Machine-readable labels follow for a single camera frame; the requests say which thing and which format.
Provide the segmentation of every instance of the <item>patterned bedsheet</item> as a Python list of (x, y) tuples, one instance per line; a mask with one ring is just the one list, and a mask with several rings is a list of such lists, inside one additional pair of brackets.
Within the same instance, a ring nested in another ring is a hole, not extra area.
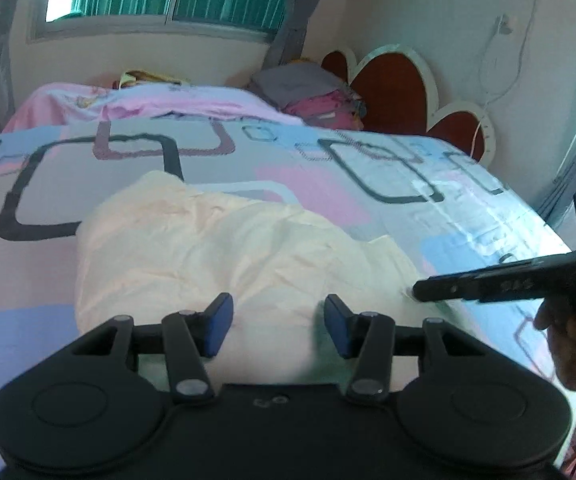
[[(568, 251), (514, 192), (436, 139), (163, 119), (0, 135), (0, 387), (76, 337), (77, 225), (151, 170), (301, 204), (359, 240), (390, 235), (428, 275)], [(554, 380), (531, 325), (538, 303), (463, 308), (488, 344)]]

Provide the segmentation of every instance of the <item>hand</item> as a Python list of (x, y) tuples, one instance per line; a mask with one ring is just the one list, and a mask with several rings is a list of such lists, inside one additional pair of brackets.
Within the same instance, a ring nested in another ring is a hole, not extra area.
[(556, 324), (555, 312), (559, 311), (558, 303), (562, 301), (568, 300), (563, 297), (545, 300), (535, 316), (534, 327), (548, 329), (548, 348), (557, 377), (567, 389), (576, 392), (576, 317), (571, 317), (565, 326)]

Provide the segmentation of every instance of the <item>heart-shaped headboard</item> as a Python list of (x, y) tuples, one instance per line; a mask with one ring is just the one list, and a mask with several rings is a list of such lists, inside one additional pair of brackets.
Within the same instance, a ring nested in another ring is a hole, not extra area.
[(389, 44), (357, 63), (352, 50), (340, 48), (321, 66), (348, 82), (363, 98), (362, 118), (371, 132), (443, 139), (488, 166), (495, 155), (495, 132), (485, 111), (470, 102), (439, 108), (433, 73), (411, 48)]

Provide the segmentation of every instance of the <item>white wall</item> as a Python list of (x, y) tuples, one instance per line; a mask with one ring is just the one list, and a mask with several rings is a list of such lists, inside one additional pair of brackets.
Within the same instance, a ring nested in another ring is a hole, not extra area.
[[(532, 0), (348, 0), (338, 41), (361, 57), (404, 43), (427, 60), (441, 105), (458, 98), (483, 105), (478, 57), (497, 16), (518, 18), (486, 56), (484, 81), (499, 91), (516, 74)], [(576, 131), (576, 0), (539, 0), (516, 88), (492, 105), (497, 155), (491, 170), (527, 202), (552, 180)]]
[[(345, 0), (321, 0), (306, 38), (305, 56), (335, 45)], [(19, 0), (10, 35), (14, 100), (18, 106), (49, 82), (107, 86), (124, 70), (183, 76), (196, 84), (240, 86), (261, 67), (268, 45), (183, 34), (118, 34), (28, 43), (32, 0)]]

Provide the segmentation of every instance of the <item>white cable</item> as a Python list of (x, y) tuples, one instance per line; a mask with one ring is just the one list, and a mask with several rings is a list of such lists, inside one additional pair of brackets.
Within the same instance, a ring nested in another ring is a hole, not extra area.
[(499, 93), (493, 93), (493, 92), (490, 92), (486, 89), (486, 86), (484, 85), (483, 80), (482, 80), (481, 72), (482, 72), (483, 62), (486, 58), (486, 54), (487, 54), (488, 50), (490, 49), (490, 46), (492, 45), (494, 38), (499, 34), (500, 27), (501, 27), (501, 20), (499, 20), (499, 23), (497, 24), (497, 31), (495, 32), (493, 37), (490, 40), (488, 40), (488, 44), (486, 45), (486, 50), (484, 51), (484, 56), (482, 56), (481, 63), (479, 64), (479, 85), (486, 92), (486, 94), (494, 96), (488, 100), (488, 105), (494, 104), (497, 101), (499, 101), (500, 99), (503, 99), (504, 97), (506, 97), (508, 95), (508, 93), (514, 88), (514, 86), (519, 81), (519, 78), (521, 77), (522, 70), (524, 68), (524, 58), (526, 56), (526, 46), (528, 44), (528, 39), (530, 38), (530, 33), (532, 32), (532, 27), (534, 25), (535, 15), (537, 13), (538, 2), (539, 2), (539, 0), (532, 0), (532, 9), (530, 10), (530, 18), (528, 20), (528, 25), (526, 25), (526, 32), (524, 33), (524, 39), (522, 40), (522, 46), (519, 49), (519, 57), (518, 57), (518, 61), (517, 61), (517, 73), (516, 73), (513, 81), (510, 83), (510, 85), (508, 85), (502, 92), (499, 92)]
[(490, 104), (490, 96), (488, 96), (488, 98), (486, 100), (486, 104), (484, 104), (484, 108), (483, 108), (483, 111), (481, 113), (481, 119), (479, 120), (479, 124), (475, 128), (475, 134), (472, 136), (472, 143), (470, 144), (470, 158), (473, 158), (473, 155), (475, 154), (475, 144), (477, 142), (477, 134), (479, 133), (479, 130), (481, 129), (481, 124), (484, 121), (484, 117), (486, 116), (486, 111), (488, 111), (488, 105), (489, 104)]

